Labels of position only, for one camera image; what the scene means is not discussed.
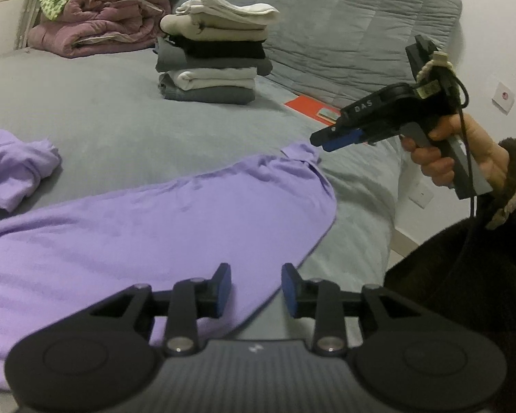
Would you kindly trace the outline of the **person right hand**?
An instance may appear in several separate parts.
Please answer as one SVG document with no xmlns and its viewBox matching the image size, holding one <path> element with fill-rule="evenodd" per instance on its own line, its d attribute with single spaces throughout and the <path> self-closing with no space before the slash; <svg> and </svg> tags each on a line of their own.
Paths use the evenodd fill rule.
<svg viewBox="0 0 516 413">
<path fill-rule="evenodd" d="M 468 114 L 441 117 L 429 133 L 430 139 L 435 142 L 457 136 L 468 146 L 468 151 L 493 192 L 501 193 L 507 178 L 509 153 Z M 453 159 L 443 157 L 442 152 L 434 146 L 419 147 L 407 136 L 401 138 L 401 143 L 410 154 L 412 162 L 418 164 L 422 173 L 431 178 L 436 186 L 449 187 L 453 183 Z"/>
</svg>

